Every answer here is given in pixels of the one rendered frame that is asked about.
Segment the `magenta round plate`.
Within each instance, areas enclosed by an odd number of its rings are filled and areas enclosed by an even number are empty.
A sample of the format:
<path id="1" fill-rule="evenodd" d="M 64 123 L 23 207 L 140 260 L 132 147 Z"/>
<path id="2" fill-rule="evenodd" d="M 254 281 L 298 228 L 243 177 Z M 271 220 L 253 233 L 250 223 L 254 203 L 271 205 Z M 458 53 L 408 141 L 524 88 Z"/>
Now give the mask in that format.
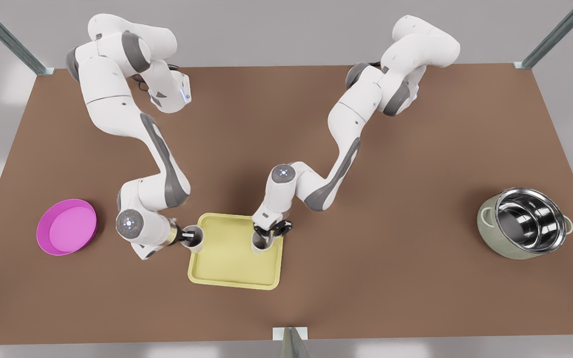
<path id="1" fill-rule="evenodd" d="M 36 240 L 44 252 L 65 256 L 86 247 L 97 233 L 97 215 L 89 202 L 66 199 L 50 207 L 38 222 Z"/>

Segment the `yellow square tray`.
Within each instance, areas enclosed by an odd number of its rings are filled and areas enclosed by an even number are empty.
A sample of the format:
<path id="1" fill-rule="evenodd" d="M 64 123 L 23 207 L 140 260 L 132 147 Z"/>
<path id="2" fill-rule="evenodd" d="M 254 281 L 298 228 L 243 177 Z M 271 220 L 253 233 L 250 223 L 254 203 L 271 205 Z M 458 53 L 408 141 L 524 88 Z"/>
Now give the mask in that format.
<path id="1" fill-rule="evenodd" d="M 284 239 L 269 249 L 252 251 L 252 218 L 205 213 L 198 226 L 204 231 L 202 249 L 191 254 L 188 277 L 197 284 L 273 290 L 280 281 Z"/>

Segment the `silver frame post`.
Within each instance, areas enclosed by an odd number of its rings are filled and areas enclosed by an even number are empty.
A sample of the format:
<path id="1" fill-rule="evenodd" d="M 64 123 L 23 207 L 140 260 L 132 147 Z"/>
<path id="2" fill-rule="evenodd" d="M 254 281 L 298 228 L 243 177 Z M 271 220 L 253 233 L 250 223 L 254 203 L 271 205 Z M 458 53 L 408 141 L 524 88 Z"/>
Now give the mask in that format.
<path id="1" fill-rule="evenodd" d="M 281 358 L 311 358 L 304 341 L 308 328 L 272 328 L 272 339 L 282 341 Z"/>
<path id="2" fill-rule="evenodd" d="M 516 70 L 531 70 L 573 29 L 573 9 L 528 54 L 523 61 L 514 62 Z"/>
<path id="3" fill-rule="evenodd" d="M 19 60 L 21 60 L 35 75 L 54 75 L 55 69 L 44 66 L 1 22 L 0 42 Z"/>

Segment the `green pot with steel interior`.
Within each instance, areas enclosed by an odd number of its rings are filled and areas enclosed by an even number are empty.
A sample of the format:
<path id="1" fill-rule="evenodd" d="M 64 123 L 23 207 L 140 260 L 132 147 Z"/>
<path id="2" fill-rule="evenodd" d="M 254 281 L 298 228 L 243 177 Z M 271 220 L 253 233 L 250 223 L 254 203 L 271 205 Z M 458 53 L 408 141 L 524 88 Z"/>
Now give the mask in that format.
<path id="1" fill-rule="evenodd" d="M 525 260 L 559 249 L 573 223 L 547 195 L 513 187 L 487 199 L 476 215 L 480 237 L 501 256 Z"/>

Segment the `white IKEA cup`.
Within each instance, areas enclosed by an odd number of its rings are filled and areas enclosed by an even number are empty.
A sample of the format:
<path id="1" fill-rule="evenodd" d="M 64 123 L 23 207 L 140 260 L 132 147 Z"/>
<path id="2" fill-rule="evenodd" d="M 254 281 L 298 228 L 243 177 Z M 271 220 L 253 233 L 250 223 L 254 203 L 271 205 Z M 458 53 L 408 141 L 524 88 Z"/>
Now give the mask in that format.
<path id="1" fill-rule="evenodd" d="M 262 236 L 262 234 L 259 234 L 254 230 L 251 238 L 252 252 L 260 255 L 268 251 L 273 246 L 275 239 L 275 236 L 271 232 Z"/>
<path id="2" fill-rule="evenodd" d="M 182 229 L 183 233 L 194 233 L 193 239 L 179 238 L 179 242 L 192 253 L 200 253 L 204 245 L 204 231 L 200 226 L 187 226 Z"/>

